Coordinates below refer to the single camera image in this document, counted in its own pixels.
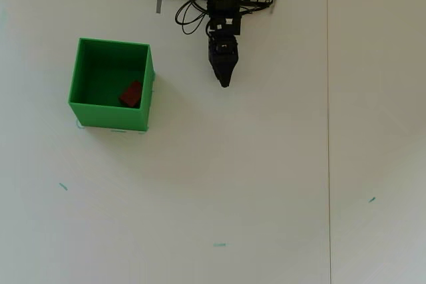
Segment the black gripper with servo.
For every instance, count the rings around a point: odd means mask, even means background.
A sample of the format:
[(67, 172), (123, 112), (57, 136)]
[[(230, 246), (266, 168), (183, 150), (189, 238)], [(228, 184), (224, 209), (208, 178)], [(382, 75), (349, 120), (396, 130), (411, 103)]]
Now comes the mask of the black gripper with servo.
[[(232, 73), (238, 63), (238, 43), (236, 37), (221, 31), (208, 31), (208, 60), (212, 66), (215, 77), (222, 88), (230, 86)], [(225, 62), (224, 71), (220, 64)]]

